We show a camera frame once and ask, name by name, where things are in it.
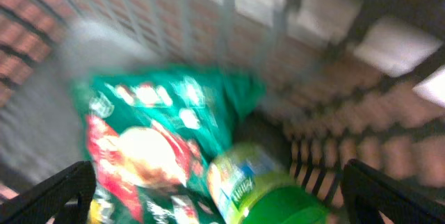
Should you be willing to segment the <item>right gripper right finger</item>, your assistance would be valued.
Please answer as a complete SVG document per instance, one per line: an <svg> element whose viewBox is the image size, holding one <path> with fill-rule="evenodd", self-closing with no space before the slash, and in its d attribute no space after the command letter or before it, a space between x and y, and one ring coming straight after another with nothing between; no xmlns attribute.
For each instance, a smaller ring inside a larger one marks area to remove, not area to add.
<svg viewBox="0 0 445 224"><path fill-rule="evenodd" d="M341 192L351 223L444 224L444 206L403 186L365 163L351 159L343 168Z"/></svg>

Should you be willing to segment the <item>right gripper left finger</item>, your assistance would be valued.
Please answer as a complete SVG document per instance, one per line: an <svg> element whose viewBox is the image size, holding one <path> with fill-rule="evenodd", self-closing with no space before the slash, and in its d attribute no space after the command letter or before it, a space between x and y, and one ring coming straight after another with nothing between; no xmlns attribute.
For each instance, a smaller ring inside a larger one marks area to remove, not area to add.
<svg viewBox="0 0 445 224"><path fill-rule="evenodd" d="M1 223L86 223L96 188L89 161L78 161L1 205Z"/></svg>

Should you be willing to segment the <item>grey plastic basket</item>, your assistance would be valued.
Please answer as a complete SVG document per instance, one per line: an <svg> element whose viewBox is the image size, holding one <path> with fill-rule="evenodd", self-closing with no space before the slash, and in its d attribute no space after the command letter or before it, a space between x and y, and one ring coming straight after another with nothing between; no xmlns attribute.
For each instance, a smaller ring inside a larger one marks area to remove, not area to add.
<svg viewBox="0 0 445 224"><path fill-rule="evenodd" d="M173 65L264 83L230 149L262 146L325 223L351 223L351 159L444 206L444 0L1 0L1 205L91 162L75 81Z"/></svg>

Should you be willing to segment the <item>green lidded jar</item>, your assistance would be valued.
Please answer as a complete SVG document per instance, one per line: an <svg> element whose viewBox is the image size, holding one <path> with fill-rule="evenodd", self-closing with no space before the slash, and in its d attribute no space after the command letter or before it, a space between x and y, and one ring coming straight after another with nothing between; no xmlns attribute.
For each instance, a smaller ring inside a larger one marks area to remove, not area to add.
<svg viewBox="0 0 445 224"><path fill-rule="evenodd" d="M207 173L209 193L226 223L325 223L328 210L254 143L217 156Z"/></svg>

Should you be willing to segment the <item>green coffee bag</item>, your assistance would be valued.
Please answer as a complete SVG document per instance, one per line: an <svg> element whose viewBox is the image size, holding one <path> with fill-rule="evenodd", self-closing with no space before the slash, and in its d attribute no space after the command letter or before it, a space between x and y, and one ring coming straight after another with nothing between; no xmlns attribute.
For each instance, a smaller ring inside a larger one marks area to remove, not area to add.
<svg viewBox="0 0 445 224"><path fill-rule="evenodd" d="M265 85L240 70L173 65L72 84L97 187L89 223L221 223L207 171Z"/></svg>

